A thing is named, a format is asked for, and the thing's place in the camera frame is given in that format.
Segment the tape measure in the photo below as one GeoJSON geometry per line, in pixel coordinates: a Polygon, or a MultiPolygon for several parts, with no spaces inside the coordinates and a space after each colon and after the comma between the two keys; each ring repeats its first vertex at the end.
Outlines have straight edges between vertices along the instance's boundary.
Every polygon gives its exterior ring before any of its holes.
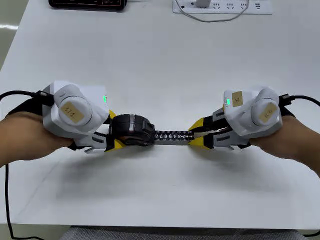
{"type": "Polygon", "coordinates": [[[115,116],[109,134],[128,146],[187,145],[195,139],[191,131],[158,131],[148,119],[133,114],[115,116]]]}

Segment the black cable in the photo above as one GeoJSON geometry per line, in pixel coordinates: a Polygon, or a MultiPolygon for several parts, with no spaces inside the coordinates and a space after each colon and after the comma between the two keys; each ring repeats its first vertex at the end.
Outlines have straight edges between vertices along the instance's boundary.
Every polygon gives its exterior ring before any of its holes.
{"type": "Polygon", "coordinates": [[[319,107],[320,107],[320,101],[312,98],[312,97],[309,97],[309,96],[303,96],[303,95],[292,95],[289,97],[290,100],[295,100],[295,99],[305,99],[305,100],[308,100],[308,101],[311,101],[315,104],[317,104],[319,107]]]}
{"type": "Polygon", "coordinates": [[[312,233],[312,234],[303,234],[303,236],[306,237],[306,238],[316,237],[316,236],[319,236],[319,235],[320,235],[320,230],[315,232],[315,233],[312,233]]]}
{"type": "MultiPolygon", "coordinates": [[[[29,91],[8,91],[0,95],[0,101],[10,95],[26,95],[30,96],[32,98],[36,98],[37,96],[44,97],[44,95],[48,96],[46,93],[41,93],[40,91],[35,92],[29,92],[29,91]]],[[[4,182],[4,197],[5,197],[5,213],[6,213],[6,222],[9,228],[10,237],[13,240],[29,240],[29,239],[38,239],[38,240],[44,240],[41,237],[37,236],[29,236],[29,237],[16,237],[14,236],[14,231],[12,228],[11,220],[10,220],[10,207],[9,207],[9,164],[5,165],[5,182],[4,182]]]]}
{"type": "Polygon", "coordinates": [[[28,237],[16,237],[14,236],[14,230],[12,228],[11,220],[10,220],[10,208],[9,208],[9,164],[5,165],[5,183],[4,183],[4,196],[5,196],[5,213],[6,213],[6,222],[9,228],[10,237],[13,240],[28,240],[28,239],[38,239],[44,240],[38,236],[28,236],[28,237]]]}

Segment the black device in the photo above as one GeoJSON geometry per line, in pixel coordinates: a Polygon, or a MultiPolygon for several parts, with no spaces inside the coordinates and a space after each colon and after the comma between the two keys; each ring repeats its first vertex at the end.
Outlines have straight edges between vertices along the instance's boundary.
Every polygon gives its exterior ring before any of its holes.
{"type": "Polygon", "coordinates": [[[120,11],[127,5],[127,0],[49,0],[53,8],[96,9],[120,11]]]}

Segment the human hand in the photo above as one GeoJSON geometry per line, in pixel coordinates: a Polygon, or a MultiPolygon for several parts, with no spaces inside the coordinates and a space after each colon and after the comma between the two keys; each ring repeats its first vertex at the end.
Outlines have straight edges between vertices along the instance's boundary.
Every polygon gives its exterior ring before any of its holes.
{"type": "Polygon", "coordinates": [[[72,143],[72,139],[48,132],[41,116],[17,112],[0,122],[0,166],[16,160],[39,159],[72,143]]]}
{"type": "Polygon", "coordinates": [[[320,134],[303,125],[293,116],[282,117],[283,126],[274,134],[252,138],[250,143],[282,159],[306,164],[320,174],[320,134]]]}

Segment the black wrist strap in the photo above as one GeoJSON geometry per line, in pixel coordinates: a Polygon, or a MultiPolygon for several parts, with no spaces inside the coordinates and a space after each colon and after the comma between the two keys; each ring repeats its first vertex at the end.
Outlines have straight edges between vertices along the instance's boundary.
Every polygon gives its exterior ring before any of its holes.
{"type": "Polygon", "coordinates": [[[18,112],[29,112],[32,114],[37,114],[39,116],[42,116],[42,103],[39,102],[36,98],[31,98],[23,103],[21,103],[19,106],[11,110],[8,115],[15,114],[18,112]]]}

